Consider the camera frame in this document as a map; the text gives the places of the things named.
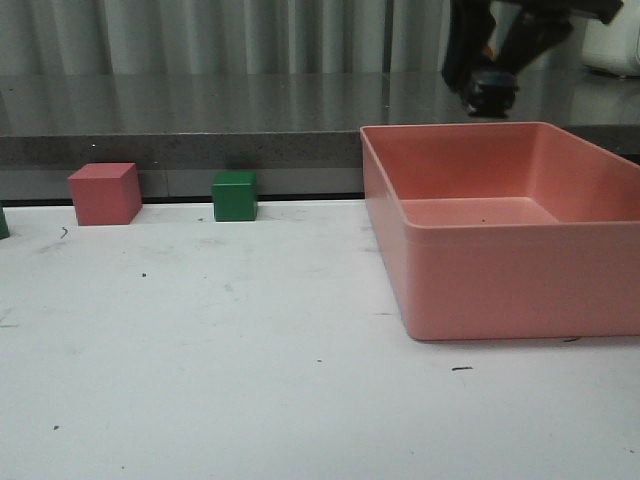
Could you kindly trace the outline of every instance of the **red cube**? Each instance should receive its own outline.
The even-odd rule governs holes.
[[[89,163],[69,187],[78,225],[127,225],[142,208],[135,163]]]

